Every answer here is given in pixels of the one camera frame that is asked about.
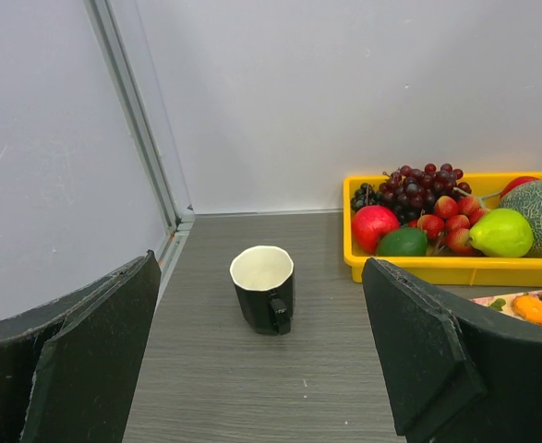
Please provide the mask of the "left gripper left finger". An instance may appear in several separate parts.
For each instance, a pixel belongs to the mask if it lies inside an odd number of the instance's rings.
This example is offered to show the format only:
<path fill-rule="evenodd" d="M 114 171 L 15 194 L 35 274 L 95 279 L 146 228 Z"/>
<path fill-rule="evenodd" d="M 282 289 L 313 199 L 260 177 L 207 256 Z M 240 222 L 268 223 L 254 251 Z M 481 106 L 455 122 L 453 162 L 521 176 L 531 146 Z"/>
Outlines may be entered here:
<path fill-rule="evenodd" d="M 122 441 L 160 283 L 148 251 L 0 320 L 0 442 Z"/>

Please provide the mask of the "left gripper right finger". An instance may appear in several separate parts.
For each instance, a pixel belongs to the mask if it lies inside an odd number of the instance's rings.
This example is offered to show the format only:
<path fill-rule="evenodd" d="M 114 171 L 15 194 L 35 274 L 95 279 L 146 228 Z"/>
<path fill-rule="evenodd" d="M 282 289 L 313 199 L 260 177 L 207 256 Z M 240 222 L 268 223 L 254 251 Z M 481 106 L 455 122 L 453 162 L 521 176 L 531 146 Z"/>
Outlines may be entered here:
<path fill-rule="evenodd" d="M 385 260 L 362 284 L 394 428 L 409 442 L 542 442 L 542 326 Z"/>

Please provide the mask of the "floral serving tray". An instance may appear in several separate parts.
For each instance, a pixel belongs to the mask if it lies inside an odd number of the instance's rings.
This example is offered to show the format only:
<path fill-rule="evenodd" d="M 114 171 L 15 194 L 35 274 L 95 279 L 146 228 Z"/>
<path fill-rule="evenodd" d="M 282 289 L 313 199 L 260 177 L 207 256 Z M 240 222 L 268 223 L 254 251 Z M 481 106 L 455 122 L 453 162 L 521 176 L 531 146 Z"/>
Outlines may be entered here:
<path fill-rule="evenodd" d="M 480 298 L 473 299 L 473 302 L 479 305 L 482 305 L 484 307 L 487 307 L 489 309 L 495 310 L 497 312 L 500 312 L 506 316 L 515 317 L 523 321 L 526 321 L 523 318 L 518 317 L 512 309 L 513 300 L 516 297 L 519 297 L 522 295 L 533 295 L 542 301 L 542 290 L 534 290 L 534 291 L 529 291 L 529 292 L 510 293 L 510 294 L 496 295 L 496 296 L 491 296 L 491 297 L 480 297 Z"/>

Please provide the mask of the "yellow plastic fruit bin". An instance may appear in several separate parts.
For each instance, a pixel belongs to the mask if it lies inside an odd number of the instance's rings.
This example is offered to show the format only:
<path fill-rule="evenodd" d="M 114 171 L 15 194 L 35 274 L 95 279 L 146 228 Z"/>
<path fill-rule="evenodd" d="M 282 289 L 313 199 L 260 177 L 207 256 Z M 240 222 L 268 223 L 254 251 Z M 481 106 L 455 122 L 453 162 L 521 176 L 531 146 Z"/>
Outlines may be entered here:
<path fill-rule="evenodd" d="M 343 180 L 343 261 L 351 267 L 352 279 L 362 281 L 369 256 L 355 242 L 350 200 L 364 183 L 378 186 L 383 175 L 353 175 Z M 542 287 L 542 258 L 386 257 L 387 261 L 418 278 L 437 285 Z"/>

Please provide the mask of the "orange fish cookie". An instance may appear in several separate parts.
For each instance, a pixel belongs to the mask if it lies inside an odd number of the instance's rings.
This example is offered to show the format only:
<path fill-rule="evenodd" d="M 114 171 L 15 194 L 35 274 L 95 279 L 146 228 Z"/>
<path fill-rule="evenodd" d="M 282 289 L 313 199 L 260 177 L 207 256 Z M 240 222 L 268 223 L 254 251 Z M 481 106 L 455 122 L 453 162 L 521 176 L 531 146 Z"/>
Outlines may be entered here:
<path fill-rule="evenodd" d="M 542 326 L 542 301 L 539 298 L 533 295 L 516 297 L 512 309 L 518 317 Z"/>

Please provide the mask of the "green lime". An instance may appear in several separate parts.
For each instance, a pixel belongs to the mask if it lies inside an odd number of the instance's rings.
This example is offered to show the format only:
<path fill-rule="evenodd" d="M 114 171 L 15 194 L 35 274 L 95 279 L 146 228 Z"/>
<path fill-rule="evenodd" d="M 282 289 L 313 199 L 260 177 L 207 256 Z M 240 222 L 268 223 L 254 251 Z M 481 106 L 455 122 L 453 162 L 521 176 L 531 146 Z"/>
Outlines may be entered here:
<path fill-rule="evenodd" d="M 382 257 L 423 257 L 428 251 L 424 231 L 414 227 L 401 227 L 384 235 L 376 251 Z"/>

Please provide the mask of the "red cherries cluster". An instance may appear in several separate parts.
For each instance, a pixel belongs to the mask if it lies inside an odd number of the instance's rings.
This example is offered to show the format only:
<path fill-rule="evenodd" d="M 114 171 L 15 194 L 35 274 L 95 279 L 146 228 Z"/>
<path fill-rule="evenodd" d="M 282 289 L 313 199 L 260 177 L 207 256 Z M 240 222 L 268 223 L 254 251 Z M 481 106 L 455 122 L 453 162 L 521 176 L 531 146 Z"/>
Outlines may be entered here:
<path fill-rule="evenodd" d="M 482 253 L 472 247 L 470 229 L 489 212 L 476 197 L 441 197 L 431 213 L 423 212 L 408 226 L 426 234 L 431 256 L 478 257 Z"/>

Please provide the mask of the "green pear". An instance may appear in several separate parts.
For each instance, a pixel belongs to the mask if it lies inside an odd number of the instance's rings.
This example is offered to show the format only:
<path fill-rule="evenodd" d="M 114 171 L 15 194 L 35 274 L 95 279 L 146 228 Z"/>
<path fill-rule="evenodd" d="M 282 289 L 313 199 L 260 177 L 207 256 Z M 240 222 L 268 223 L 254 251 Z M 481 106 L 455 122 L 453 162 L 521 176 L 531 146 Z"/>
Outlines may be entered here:
<path fill-rule="evenodd" d="M 470 229 L 469 243 L 487 257 L 518 258 L 530 251 L 534 234 L 527 219 L 518 211 L 496 209 Z"/>

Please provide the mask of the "red apple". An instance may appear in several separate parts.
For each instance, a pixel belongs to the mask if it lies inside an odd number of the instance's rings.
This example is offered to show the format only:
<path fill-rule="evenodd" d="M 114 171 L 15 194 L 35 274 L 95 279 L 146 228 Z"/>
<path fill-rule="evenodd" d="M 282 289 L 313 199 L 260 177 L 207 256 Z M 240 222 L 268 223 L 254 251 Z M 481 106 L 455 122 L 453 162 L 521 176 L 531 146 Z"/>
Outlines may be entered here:
<path fill-rule="evenodd" d="M 380 239 L 397 230 L 400 223 L 389 209 L 379 206 L 366 206 L 360 209 L 351 222 L 352 236 L 357 245 L 369 255 L 373 255 Z"/>

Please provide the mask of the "dark red grape bunch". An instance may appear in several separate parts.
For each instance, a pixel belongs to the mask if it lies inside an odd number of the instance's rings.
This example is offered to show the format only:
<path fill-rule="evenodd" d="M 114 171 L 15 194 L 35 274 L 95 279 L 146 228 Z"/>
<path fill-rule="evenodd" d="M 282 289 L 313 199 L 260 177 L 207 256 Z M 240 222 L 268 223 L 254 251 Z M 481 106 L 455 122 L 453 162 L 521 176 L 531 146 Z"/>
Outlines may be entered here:
<path fill-rule="evenodd" d="M 428 163 L 423 169 L 404 165 L 391 173 L 383 172 L 375 184 L 363 181 L 349 197 L 353 213 L 367 206 L 382 206 L 392 211 L 401 225 L 432 214 L 441 197 L 457 201 L 472 193 L 463 182 L 464 172 L 449 163 L 438 167 Z"/>

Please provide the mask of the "red pomegranate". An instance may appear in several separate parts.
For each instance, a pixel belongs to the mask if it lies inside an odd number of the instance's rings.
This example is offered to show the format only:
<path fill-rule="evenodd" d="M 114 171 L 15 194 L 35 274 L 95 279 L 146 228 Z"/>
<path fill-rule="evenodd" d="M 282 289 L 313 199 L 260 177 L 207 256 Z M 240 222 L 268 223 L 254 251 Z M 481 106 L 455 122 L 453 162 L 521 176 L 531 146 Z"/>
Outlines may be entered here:
<path fill-rule="evenodd" d="M 507 194 L 509 194 L 511 191 L 513 191 L 514 188 L 521 186 L 526 183 L 530 183 L 533 181 L 538 180 L 538 177 L 534 177 L 531 175 L 523 175 L 514 178 L 511 180 L 501 191 L 500 191 L 500 198 L 504 198 Z"/>

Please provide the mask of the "black paper cup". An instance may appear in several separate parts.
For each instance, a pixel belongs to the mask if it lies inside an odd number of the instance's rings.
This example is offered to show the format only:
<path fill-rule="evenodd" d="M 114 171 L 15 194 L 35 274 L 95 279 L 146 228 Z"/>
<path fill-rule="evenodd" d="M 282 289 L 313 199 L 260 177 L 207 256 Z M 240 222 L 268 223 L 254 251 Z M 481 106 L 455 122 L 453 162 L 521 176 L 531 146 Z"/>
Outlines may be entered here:
<path fill-rule="evenodd" d="M 256 245 L 231 262 L 229 273 L 242 315 L 258 334 L 291 332 L 295 307 L 295 264 L 278 246 Z"/>

